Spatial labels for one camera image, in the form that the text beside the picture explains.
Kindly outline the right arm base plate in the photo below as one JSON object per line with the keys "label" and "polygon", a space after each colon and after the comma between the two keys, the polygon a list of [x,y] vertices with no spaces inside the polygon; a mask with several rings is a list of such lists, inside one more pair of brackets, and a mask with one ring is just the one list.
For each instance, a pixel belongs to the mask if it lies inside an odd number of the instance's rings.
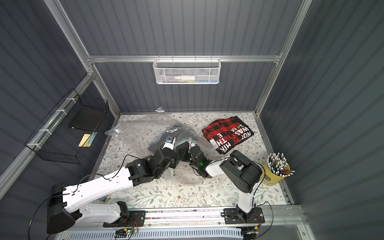
{"label": "right arm base plate", "polygon": [[249,213],[245,213],[239,208],[226,208],[221,213],[227,225],[233,224],[255,224],[265,223],[264,214],[261,208],[252,208]]}

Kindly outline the red plaid shirt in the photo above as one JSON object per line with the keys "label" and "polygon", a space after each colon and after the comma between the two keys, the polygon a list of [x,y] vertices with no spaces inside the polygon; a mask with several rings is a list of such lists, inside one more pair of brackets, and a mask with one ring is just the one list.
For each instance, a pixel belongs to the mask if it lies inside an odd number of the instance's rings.
{"label": "red plaid shirt", "polygon": [[251,138],[254,132],[238,116],[218,119],[202,129],[204,138],[220,155]]}

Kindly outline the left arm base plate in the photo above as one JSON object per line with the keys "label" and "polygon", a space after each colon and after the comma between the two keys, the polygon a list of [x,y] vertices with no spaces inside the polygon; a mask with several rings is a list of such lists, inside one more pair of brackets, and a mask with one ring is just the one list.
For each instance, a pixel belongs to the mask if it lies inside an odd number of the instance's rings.
{"label": "left arm base plate", "polygon": [[128,211],[123,213],[116,221],[112,223],[103,223],[104,228],[128,228],[143,227],[146,219],[146,211]]}

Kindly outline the dark grey pinstripe shirt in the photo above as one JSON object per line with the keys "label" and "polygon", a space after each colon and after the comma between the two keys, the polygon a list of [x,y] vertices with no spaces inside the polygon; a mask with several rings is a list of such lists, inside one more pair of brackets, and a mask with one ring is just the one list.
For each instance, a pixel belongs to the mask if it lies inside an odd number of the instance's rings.
{"label": "dark grey pinstripe shirt", "polygon": [[181,145],[184,142],[195,144],[199,143],[199,138],[194,130],[181,123],[175,123],[157,135],[155,139],[149,143],[148,150],[152,153],[155,153],[157,150],[162,149],[167,138],[175,139],[175,147]]}

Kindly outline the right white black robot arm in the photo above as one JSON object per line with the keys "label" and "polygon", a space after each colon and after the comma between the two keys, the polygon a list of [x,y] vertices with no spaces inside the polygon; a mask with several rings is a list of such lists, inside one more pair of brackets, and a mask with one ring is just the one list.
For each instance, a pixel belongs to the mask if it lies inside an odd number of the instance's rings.
{"label": "right white black robot arm", "polygon": [[246,223],[255,210],[254,194],[261,181],[263,169],[241,152],[234,150],[226,158],[216,161],[208,160],[200,147],[194,143],[184,142],[176,148],[180,161],[188,163],[193,172],[202,178],[226,175],[239,190],[237,213],[234,218]]}

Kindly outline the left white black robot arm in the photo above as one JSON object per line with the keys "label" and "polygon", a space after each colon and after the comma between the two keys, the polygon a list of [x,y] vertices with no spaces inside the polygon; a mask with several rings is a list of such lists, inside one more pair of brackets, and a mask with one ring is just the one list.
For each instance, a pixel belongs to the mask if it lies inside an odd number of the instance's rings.
{"label": "left white black robot arm", "polygon": [[80,208],[100,197],[160,178],[169,167],[177,166],[178,155],[177,151],[164,148],[154,156],[136,159],[104,177],[74,186],[52,186],[47,200],[47,234],[57,234],[74,226],[85,216]]}

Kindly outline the clear plastic vacuum bag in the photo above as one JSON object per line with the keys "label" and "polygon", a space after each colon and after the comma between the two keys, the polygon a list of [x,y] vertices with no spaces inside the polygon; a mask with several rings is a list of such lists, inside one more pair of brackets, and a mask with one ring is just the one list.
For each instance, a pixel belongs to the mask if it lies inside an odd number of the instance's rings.
{"label": "clear plastic vacuum bag", "polygon": [[[105,134],[132,148],[133,152],[131,154],[127,154],[126,157],[133,158],[131,161],[133,162],[136,159],[145,159],[149,156],[154,156],[156,152],[152,153],[148,150],[149,143],[167,127],[175,123],[181,123],[194,130],[192,126],[180,122],[176,118],[166,114],[162,108],[158,108],[155,114],[147,116],[142,115],[137,119],[121,122],[112,129],[106,131]],[[194,131],[199,138],[199,143],[196,145],[201,148],[205,157],[209,160],[209,157],[214,151],[213,146],[200,134],[198,134],[196,130]],[[179,164],[187,164],[189,166],[188,163],[181,162],[179,156],[177,159],[179,160],[177,166],[175,168],[169,167],[160,178],[164,178],[167,182],[172,182],[173,170],[176,169]],[[123,160],[121,166],[131,162]]]}

